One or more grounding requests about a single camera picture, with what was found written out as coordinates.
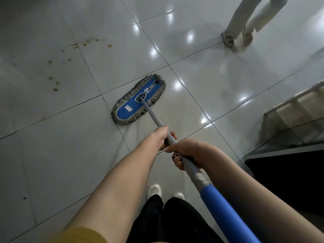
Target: mop handle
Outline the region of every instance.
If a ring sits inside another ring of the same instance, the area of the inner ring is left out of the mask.
[[[155,124],[158,127],[163,127],[163,123],[154,114],[145,100],[142,97],[140,97],[140,99]],[[167,140],[169,145],[177,143],[170,132],[168,132]],[[184,170],[196,186],[200,193],[200,197],[218,226],[221,228],[227,240],[230,243],[260,243],[258,238],[244,223],[233,207],[213,186],[213,184],[205,178],[204,174],[197,168],[193,161],[190,160],[190,157],[185,157],[179,153],[176,154],[180,157]]]

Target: beige pants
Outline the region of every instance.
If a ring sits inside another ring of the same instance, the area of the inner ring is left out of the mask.
[[[226,29],[227,35],[237,38],[245,26],[247,32],[252,32],[254,29],[256,31],[261,30],[277,15],[277,13],[286,5],[288,0],[269,0],[269,3],[267,3],[247,24],[249,18],[260,2],[261,0],[243,0],[229,22]]]

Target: blurry foot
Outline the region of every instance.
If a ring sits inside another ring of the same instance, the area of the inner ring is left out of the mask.
[[[247,31],[246,28],[243,29],[242,38],[245,46],[249,46],[252,43],[253,40],[252,32],[253,31]]]
[[[148,190],[146,192],[146,198],[149,199],[153,195],[157,194],[162,198],[162,190],[159,184],[153,183],[151,186],[148,187]]]
[[[176,197],[176,198],[179,198],[179,199],[182,199],[182,200],[185,200],[184,198],[184,194],[181,193],[181,192],[176,192],[172,195],[172,197]]]
[[[232,36],[227,35],[226,31],[221,33],[221,37],[223,39],[223,43],[225,44],[225,46],[229,48],[234,47],[234,38]]]

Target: person's left arm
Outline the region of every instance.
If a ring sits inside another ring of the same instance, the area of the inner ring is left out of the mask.
[[[157,128],[103,179],[65,229],[86,227],[107,242],[126,242],[135,212],[159,150],[165,148],[168,126]]]

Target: tile floor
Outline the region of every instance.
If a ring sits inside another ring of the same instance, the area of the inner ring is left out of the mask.
[[[2,242],[59,232],[155,129],[149,115],[128,126],[110,116],[151,73],[167,82],[152,107],[163,123],[244,167],[242,157],[269,138],[263,112],[324,77],[324,0],[289,0],[248,48],[232,52],[220,33],[240,1],[0,0]],[[157,156],[154,182],[164,201],[183,191],[226,241],[169,154]]]

